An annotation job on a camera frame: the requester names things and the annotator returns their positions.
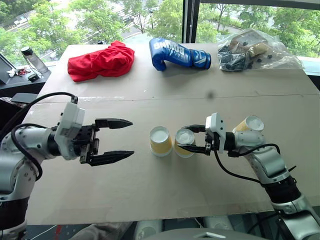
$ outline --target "paper cup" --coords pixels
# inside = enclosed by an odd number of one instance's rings
[[[238,126],[234,128],[234,132],[242,132],[255,130],[261,132],[265,128],[262,120],[257,116],[247,116]]]
[[[193,131],[181,128],[175,134],[174,139],[174,150],[176,154],[178,154],[182,158],[189,158],[194,153],[184,150],[183,148],[179,147],[178,144],[195,144],[195,134]]]
[[[172,140],[168,129],[156,126],[150,132],[151,152],[157,157],[164,157],[172,150]]]

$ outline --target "plastic bag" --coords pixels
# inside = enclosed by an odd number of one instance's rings
[[[303,69],[277,36],[248,28],[238,33],[218,35],[220,70],[241,72],[246,69]]]

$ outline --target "red cloth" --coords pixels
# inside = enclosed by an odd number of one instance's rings
[[[98,75],[119,77],[130,71],[134,58],[135,51],[114,41],[106,49],[69,58],[68,73],[75,82],[94,79]]]

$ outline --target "wooden table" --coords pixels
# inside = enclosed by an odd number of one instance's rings
[[[84,124],[95,118],[123,118],[134,123],[122,129],[102,129],[100,153],[134,150],[118,163],[90,167],[61,157],[44,161],[43,177],[31,194],[29,224],[80,224],[187,218],[271,210],[268,195],[254,182],[223,172],[213,156],[184,159],[174,152],[156,157],[150,152],[149,132],[158,125],[171,137],[182,126],[204,124],[219,112],[229,131],[248,115],[264,121],[264,135],[276,143],[299,189],[312,205],[320,205],[319,92],[302,70],[219,70],[215,44],[186,44],[211,53],[209,70],[167,64],[156,71],[148,45],[135,50],[131,71],[121,77],[97,77],[74,83],[67,73],[68,58],[102,49],[103,45],[69,46],[40,95],[66,91],[79,96]],[[57,124],[69,101],[50,97],[35,105],[25,122]],[[203,145],[204,135],[196,143]],[[243,158],[221,155],[225,166],[255,177]]]

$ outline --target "green foliage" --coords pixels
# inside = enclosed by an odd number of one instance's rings
[[[159,10],[153,13],[154,28],[148,34],[154,38],[165,38],[180,43],[182,40],[183,0],[164,0]]]
[[[124,13],[129,17],[136,29],[139,29],[143,34],[148,22],[147,17],[151,13],[151,9],[158,5],[157,0],[114,0],[117,3],[122,3]]]
[[[0,53],[10,61],[15,60],[18,50],[18,38],[14,32],[0,28]]]
[[[0,1],[0,22],[5,22],[18,15],[34,9],[34,5],[44,0],[1,0]]]
[[[212,15],[212,21],[217,22],[219,20],[219,14],[217,12],[214,12]]]
[[[216,43],[216,36],[218,31],[214,28],[212,23],[208,21],[199,22],[196,29],[197,43]]]
[[[278,36],[279,35],[278,30],[271,28],[271,27],[268,27],[268,26],[258,26],[258,27],[255,27],[254,29],[259,30],[261,32],[264,32],[266,34],[269,34],[270,36]]]
[[[243,28],[242,22],[240,22],[239,20],[235,20],[235,19],[230,19],[229,25],[230,26],[234,26],[234,27],[236,27],[238,29],[242,29]]]
[[[230,23],[231,23],[231,18],[229,13],[227,16],[221,18],[221,24],[223,25],[222,31],[224,31],[226,26],[230,25]]]
[[[146,0],[145,8],[151,10],[158,6],[158,0]]]
[[[82,35],[87,32],[92,35],[91,43],[96,44],[98,40],[107,43],[123,40],[121,33],[125,30],[125,23],[113,12],[107,1],[75,0],[69,4],[69,8],[78,11],[78,31]]]
[[[201,4],[196,28],[197,43],[215,43],[218,31],[212,24],[215,4]]]
[[[229,30],[219,31],[218,33],[221,35],[229,35],[230,34]]]
[[[51,48],[51,42],[45,38],[38,38],[37,34],[31,29],[23,29],[18,32],[19,49],[29,46],[37,54],[42,54]]]
[[[275,14],[270,6],[244,5],[239,19],[244,29],[265,27],[269,19]]]
[[[273,20],[280,40],[293,54],[319,57],[320,11],[278,7]]]
[[[37,3],[36,13],[30,18],[30,28],[27,30],[34,33],[39,41],[49,42],[48,50],[56,51],[60,57],[68,45],[82,42],[82,34],[68,28],[69,18],[64,15],[63,9],[56,9],[55,6],[47,1]]]
[[[0,23],[5,21],[10,14],[10,7],[3,1],[0,1]]]
[[[227,16],[229,16],[232,11],[237,11],[239,8],[240,7],[237,4],[232,5],[232,4],[218,3],[216,5],[216,9],[218,10],[218,14],[217,14],[218,17],[216,19],[216,21],[218,22],[218,26],[216,29],[219,31],[224,14],[227,14]]]

